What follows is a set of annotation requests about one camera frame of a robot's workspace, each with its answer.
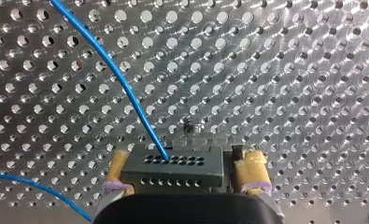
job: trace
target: aluminum plate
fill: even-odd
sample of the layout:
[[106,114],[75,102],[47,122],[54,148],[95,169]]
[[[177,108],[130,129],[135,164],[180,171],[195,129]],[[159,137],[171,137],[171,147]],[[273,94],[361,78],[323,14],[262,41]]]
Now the aluminum plate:
[[[369,1],[65,4],[120,65],[164,141],[194,121],[228,144],[260,144],[288,222],[365,223]],[[150,140],[120,84],[49,2],[0,0],[0,173],[91,212],[112,150],[140,142]],[[0,181],[0,220],[84,223],[67,209]]]

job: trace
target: perforated metal sheet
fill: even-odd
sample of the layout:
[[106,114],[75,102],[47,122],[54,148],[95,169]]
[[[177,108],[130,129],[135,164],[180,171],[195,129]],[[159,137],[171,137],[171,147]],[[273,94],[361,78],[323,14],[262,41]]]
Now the perforated metal sheet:
[[[164,141],[190,120],[228,143],[260,144],[290,223],[364,223],[369,1],[65,3],[110,50]],[[0,173],[92,211],[111,150],[139,142],[150,140],[129,100],[78,32],[47,1],[0,0]],[[66,209],[0,181],[5,221]]]

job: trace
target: purple band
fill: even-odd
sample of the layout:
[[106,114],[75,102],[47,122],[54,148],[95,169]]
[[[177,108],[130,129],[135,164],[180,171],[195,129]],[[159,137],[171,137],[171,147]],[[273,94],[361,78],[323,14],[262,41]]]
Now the purple band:
[[242,186],[240,192],[246,193],[248,189],[262,189],[267,195],[272,195],[272,185],[270,182],[258,181],[254,183],[248,183]]
[[113,190],[126,190],[130,189],[132,185],[122,184],[120,181],[106,181],[103,184],[103,189],[105,190],[105,194],[110,193]]

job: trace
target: yellow tape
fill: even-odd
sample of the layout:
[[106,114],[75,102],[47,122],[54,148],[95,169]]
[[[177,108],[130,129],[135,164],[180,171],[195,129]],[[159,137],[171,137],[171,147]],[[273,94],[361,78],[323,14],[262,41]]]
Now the yellow tape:
[[266,158],[261,151],[250,151],[245,155],[245,164],[247,166],[250,181],[255,183],[259,181],[271,182],[269,174],[266,171]]
[[117,150],[115,152],[106,181],[120,181],[121,170],[128,156],[129,153],[127,151]]

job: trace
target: blue cable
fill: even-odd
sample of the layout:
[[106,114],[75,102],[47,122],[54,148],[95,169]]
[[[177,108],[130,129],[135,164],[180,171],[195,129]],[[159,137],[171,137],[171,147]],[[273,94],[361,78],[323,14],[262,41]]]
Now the blue cable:
[[59,193],[59,192],[57,192],[53,189],[50,189],[47,186],[40,185],[40,184],[34,182],[33,180],[22,178],[22,177],[15,176],[15,175],[0,175],[0,179],[17,181],[17,182],[21,182],[21,183],[24,183],[24,184],[28,184],[30,186],[33,186],[33,187],[37,188],[37,189],[44,190],[45,192],[59,198],[60,200],[64,201],[65,203],[67,203],[74,211],[76,211],[77,213],[79,213],[80,215],[85,217],[88,221],[92,221],[92,217],[89,216],[84,210],[79,208],[78,205],[76,205],[75,203],[70,201],[63,194],[61,194],[61,193]]
[[166,150],[164,149],[158,135],[154,132],[149,121],[147,120],[146,114],[144,113],[141,105],[138,103],[135,93],[132,91],[131,86],[126,81],[125,76],[123,75],[122,71],[119,67],[114,63],[112,59],[108,57],[108,53],[106,50],[96,41],[94,36],[85,28],[85,26],[62,4],[59,0],[50,0],[52,5],[76,28],[82,36],[88,40],[88,42],[96,49],[99,55],[105,60],[108,67],[114,73],[114,75],[118,78],[118,81],[123,86],[123,89],[128,94],[129,100],[132,102],[132,105],[135,107],[135,111],[137,112],[138,116],[140,117],[141,122],[143,123],[144,127],[146,128],[149,136],[151,137],[152,141],[155,143],[156,147],[158,148],[159,152],[163,156],[164,159],[169,159],[169,154],[167,154]]

